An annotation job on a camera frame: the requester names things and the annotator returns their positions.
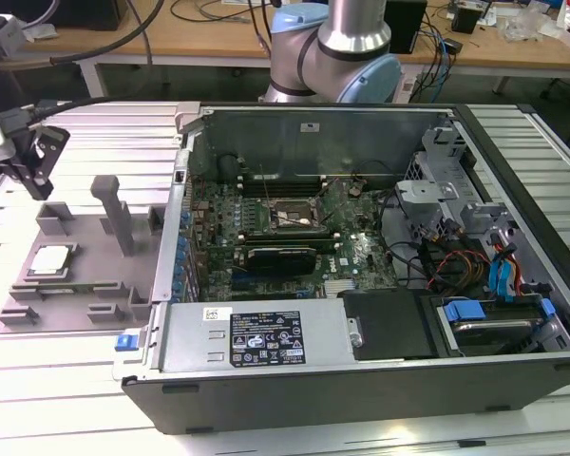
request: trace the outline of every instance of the motherboard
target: motherboard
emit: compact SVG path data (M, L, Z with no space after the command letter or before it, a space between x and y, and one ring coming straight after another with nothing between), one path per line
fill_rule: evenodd
M336 297L394 287L377 230L384 190L353 179L194 179L187 237L205 302Z

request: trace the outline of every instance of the warning label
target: warning label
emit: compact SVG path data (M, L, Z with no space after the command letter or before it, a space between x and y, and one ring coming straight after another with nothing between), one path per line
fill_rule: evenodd
M235 368L305 364L300 312L232 313L230 364Z

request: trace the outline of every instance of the slotted aluminum surface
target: slotted aluminum surface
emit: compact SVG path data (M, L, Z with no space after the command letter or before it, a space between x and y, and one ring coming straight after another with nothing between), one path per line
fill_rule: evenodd
M52 120L72 139L51 200L77 214L101 213L89 185L96 174L115 172L132 212L166 202L174 111L170 103L102 104ZM39 206L20 186L0 185L0 307L37 233ZM570 387L520 411L166 436L114 380L114 342L112 332L0 336L0 455L570 454ZM444 400L456 400L456 391L444 391ZM460 448L469 439L486 446Z
M514 105L472 105L471 110L570 248L568 147L538 115L524 114ZM501 201L486 173L477 174L490 196Z

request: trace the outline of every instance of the power connector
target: power connector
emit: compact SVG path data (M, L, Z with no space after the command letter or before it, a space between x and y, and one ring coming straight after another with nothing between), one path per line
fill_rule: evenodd
M463 44L451 38L446 38L444 44L446 45L446 51L449 55L457 55L463 50Z

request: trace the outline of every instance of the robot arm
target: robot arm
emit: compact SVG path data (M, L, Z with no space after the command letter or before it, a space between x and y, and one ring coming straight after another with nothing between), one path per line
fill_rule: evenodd
M0 15L0 62L12 57L25 41L16 19ZM12 74L0 71L0 174L20 181L35 200L46 200L53 189L48 177L69 134L34 123L34 106L19 107L26 103Z
M401 75L386 0L286 5L273 21L268 103L383 103Z

